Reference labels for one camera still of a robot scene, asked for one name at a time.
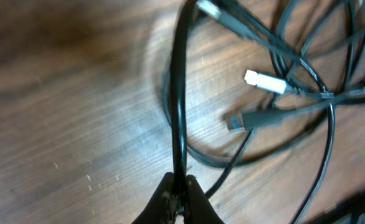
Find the black cable white tag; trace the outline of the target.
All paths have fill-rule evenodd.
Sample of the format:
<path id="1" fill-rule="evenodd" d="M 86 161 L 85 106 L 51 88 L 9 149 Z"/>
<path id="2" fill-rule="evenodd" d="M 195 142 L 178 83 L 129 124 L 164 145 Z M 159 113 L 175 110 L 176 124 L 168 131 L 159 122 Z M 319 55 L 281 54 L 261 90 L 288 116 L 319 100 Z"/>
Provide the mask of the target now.
<path id="1" fill-rule="evenodd" d="M 220 11 L 228 12 L 229 15 L 234 16 L 236 19 L 240 19 L 244 24 L 247 24 L 249 27 L 251 27 L 261 39 L 266 39 L 266 36 L 262 32 L 254 28 L 252 24 L 243 19 L 240 14 L 238 14 L 236 11 L 233 11 L 229 7 L 223 6 L 221 4 L 222 1 L 217 3 L 214 3 L 213 1 L 201 2 L 202 7 L 214 6 Z M 340 43 L 337 43 L 324 52 L 314 55 L 307 55 L 306 52 L 311 44 L 312 39 L 316 36 L 323 24 L 328 20 L 329 16 L 332 15 L 334 10 L 342 4 L 347 7 L 349 19 L 348 38 Z M 292 116 L 298 116 L 300 114 L 322 110 L 322 114 L 313 124 L 310 125 L 309 130 L 303 131 L 299 135 L 295 136 L 291 141 L 288 141 L 284 145 L 270 151 L 271 154 L 284 151 L 291 145 L 300 142 L 302 138 L 309 135 L 323 121 L 328 122 L 326 148 L 321 161 L 320 169 L 313 185 L 309 189 L 306 197 L 292 218 L 292 223 L 298 223 L 302 219 L 312 200 L 315 198 L 326 174 L 333 148 L 334 131 L 336 127 L 334 107 L 338 104 L 365 103 L 365 81 L 353 88 L 349 87 L 352 75 L 354 74 L 358 63 L 361 61 L 362 54 L 365 50 L 365 25 L 360 29 L 356 28 L 356 3 L 354 1 L 335 1 L 334 4 L 325 12 L 323 17 L 313 26 L 311 32 L 306 36 L 301 49 L 299 51 L 294 51 L 297 53 L 303 53 L 304 58 L 309 63 L 310 59 L 327 55 L 343 46 L 347 46 L 348 48 L 346 59 L 347 64 L 344 82 L 339 92 L 335 93 L 328 91 L 327 89 L 326 93 L 322 93 L 318 85 L 315 83 L 313 77 L 304 67 L 302 67 L 300 64 L 294 65 L 290 58 L 283 57 L 281 66 L 284 69 L 289 69 L 288 73 L 278 72 L 275 63 L 272 60 L 273 67 L 277 72 L 276 77 L 271 77 L 270 75 L 263 73 L 256 73 L 251 70 L 247 71 L 244 76 L 245 81 L 249 85 L 253 85 L 273 93 L 273 98 L 268 107 L 260 111 L 241 112 L 231 116 L 230 118 L 227 118 L 227 124 L 229 125 L 229 128 L 233 130 L 244 129 L 248 134 L 250 130 L 255 131 L 260 127 L 277 124 Z"/>

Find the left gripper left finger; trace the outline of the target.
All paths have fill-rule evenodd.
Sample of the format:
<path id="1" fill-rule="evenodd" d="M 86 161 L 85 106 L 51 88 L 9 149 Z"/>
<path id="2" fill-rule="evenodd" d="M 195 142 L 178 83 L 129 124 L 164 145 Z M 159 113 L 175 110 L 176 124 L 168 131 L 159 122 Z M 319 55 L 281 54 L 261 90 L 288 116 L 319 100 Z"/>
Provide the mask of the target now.
<path id="1" fill-rule="evenodd" d="M 172 224 L 176 220 L 177 196 L 173 194 L 174 174 L 167 172 L 144 210 L 132 224 Z"/>

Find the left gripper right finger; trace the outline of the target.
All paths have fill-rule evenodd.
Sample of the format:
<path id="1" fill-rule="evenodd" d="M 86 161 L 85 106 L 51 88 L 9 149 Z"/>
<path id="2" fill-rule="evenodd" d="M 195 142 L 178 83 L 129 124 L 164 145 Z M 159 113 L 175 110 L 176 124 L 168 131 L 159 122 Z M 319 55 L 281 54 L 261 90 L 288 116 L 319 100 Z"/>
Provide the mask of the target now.
<path id="1" fill-rule="evenodd" d="M 186 177 L 184 199 L 185 224 L 224 224 L 206 198 L 199 183 L 193 175 Z"/>

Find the black cable silver plug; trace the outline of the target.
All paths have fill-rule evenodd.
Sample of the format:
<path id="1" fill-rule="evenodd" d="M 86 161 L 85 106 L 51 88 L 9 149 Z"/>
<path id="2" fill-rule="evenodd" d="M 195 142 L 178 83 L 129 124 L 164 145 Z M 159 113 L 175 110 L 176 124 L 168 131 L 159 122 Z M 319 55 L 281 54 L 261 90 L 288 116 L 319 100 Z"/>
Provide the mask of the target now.
<path id="1" fill-rule="evenodd" d="M 172 131 L 173 142 L 173 163 L 174 163 L 174 193 L 178 200 L 177 212 L 185 218 L 195 212 L 195 208 L 189 201 L 188 191 L 189 181 L 187 179 L 187 155 L 192 155 L 199 162 L 208 166 L 221 167 L 224 172 L 216 183 L 202 196 L 205 202 L 214 195 L 224 183 L 234 166 L 247 165 L 248 161 L 241 161 L 243 150 L 251 141 L 254 130 L 250 130 L 244 138 L 242 145 L 238 148 L 235 156 L 228 163 L 213 161 L 204 157 L 187 143 L 186 134 L 186 49 L 190 31 L 199 23 L 199 19 L 193 17 L 195 9 L 200 10 L 200 17 L 205 15 L 213 17 L 223 26 L 242 37 L 255 40 L 264 45 L 272 53 L 272 60 L 278 72 L 288 73 L 289 69 L 282 68 L 282 58 L 288 57 L 294 65 L 300 64 L 313 77 L 322 93 L 327 92 L 327 88 L 318 74 L 304 58 L 303 53 L 295 52 L 283 39 L 282 31 L 284 25 L 295 7 L 296 1 L 290 1 L 280 15 L 280 19 L 275 25 L 274 30 L 266 28 L 258 19 L 246 11 L 236 2 L 222 1 L 221 4 L 231 8 L 242 16 L 248 23 L 258 31 L 262 32 L 266 39 L 261 39 L 256 32 L 240 19 L 229 15 L 228 12 L 220 11 L 216 7 L 202 7 L 201 1 L 186 1 L 182 6 L 174 36 L 173 48 L 171 51 L 171 63 L 166 74 L 164 83 L 164 113 L 169 121 Z"/>

